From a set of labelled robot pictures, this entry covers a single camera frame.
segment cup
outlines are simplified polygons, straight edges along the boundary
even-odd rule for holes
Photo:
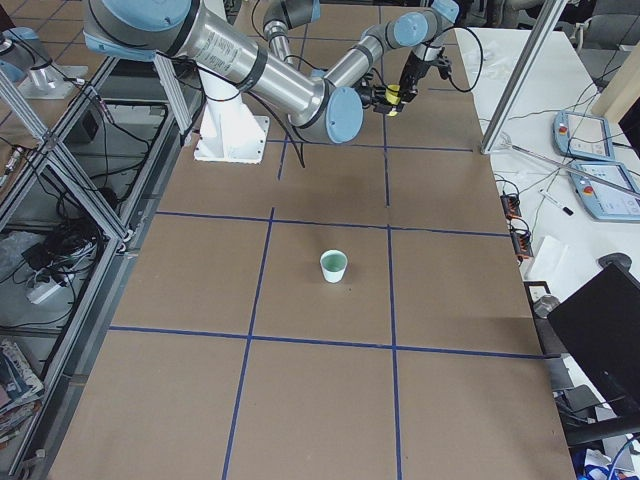
[[[347,269],[347,256],[340,250],[327,250],[320,257],[320,267],[327,282],[337,283]]]

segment black monitor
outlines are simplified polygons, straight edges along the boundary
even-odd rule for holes
[[[640,412],[640,282],[613,263],[549,314],[567,351],[619,415]]]

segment white table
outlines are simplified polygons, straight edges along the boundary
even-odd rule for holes
[[[485,48],[485,68],[473,92],[476,110],[480,119],[490,119],[517,58],[524,47],[529,32],[521,30],[474,29]],[[458,40],[465,62],[469,81],[477,74],[478,47],[474,39],[464,31],[458,31]],[[553,32],[532,69],[520,97],[510,117],[522,116],[540,110],[559,110],[573,106],[580,94],[581,100],[596,94],[591,78],[562,32]],[[576,108],[578,112],[589,111],[589,101]],[[555,112],[532,115],[524,119],[512,119],[505,124],[504,131],[513,144],[543,154],[556,161],[562,161],[553,147],[552,122]],[[483,128],[488,122],[482,121]],[[612,134],[620,133],[618,125],[612,125]],[[627,143],[623,136],[614,139]],[[616,147],[618,161],[631,170],[640,171],[640,160],[632,150]],[[491,156],[494,172],[513,181],[521,190],[539,182],[554,167],[539,160],[524,157],[513,151]],[[568,246],[568,250],[545,280],[552,293],[561,301],[565,300],[601,269],[596,260],[613,252],[624,252],[631,257],[631,273],[640,278],[640,225],[597,222],[587,213],[577,198],[573,184],[566,173],[560,173],[552,183],[553,176],[535,185],[521,195],[523,218],[534,229],[533,249],[538,251],[545,236],[552,236]],[[548,201],[543,201],[539,193],[545,188],[561,203],[571,208],[575,214],[568,216]],[[525,262],[522,274],[529,265]]]

